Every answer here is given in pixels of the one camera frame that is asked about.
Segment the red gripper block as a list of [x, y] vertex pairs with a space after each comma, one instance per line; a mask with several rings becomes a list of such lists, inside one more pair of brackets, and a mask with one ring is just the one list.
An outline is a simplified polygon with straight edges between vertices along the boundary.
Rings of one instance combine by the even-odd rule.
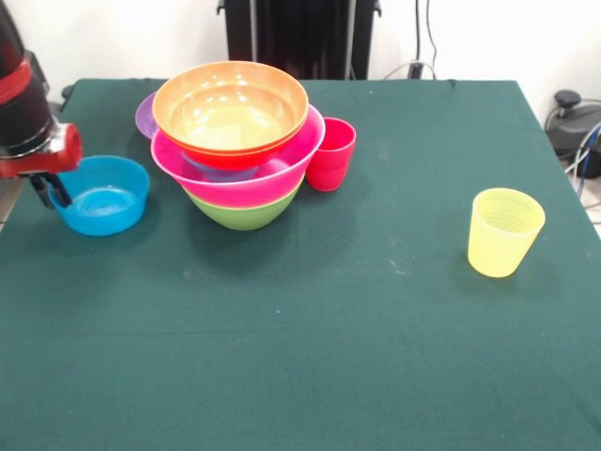
[[67, 208], [72, 199], [56, 174], [73, 171], [83, 158], [83, 142], [77, 128], [70, 123], [58, 124], [54, 135], [40, 148], [18, 158], [1, 160], [1, 178], [11, 179], [28, 176], [43, 205], [51, 209], [53, 203], [48, 194], [48, 186], [43, 176], [31, 175], [49, 173], [46, 180], [56, 206]]

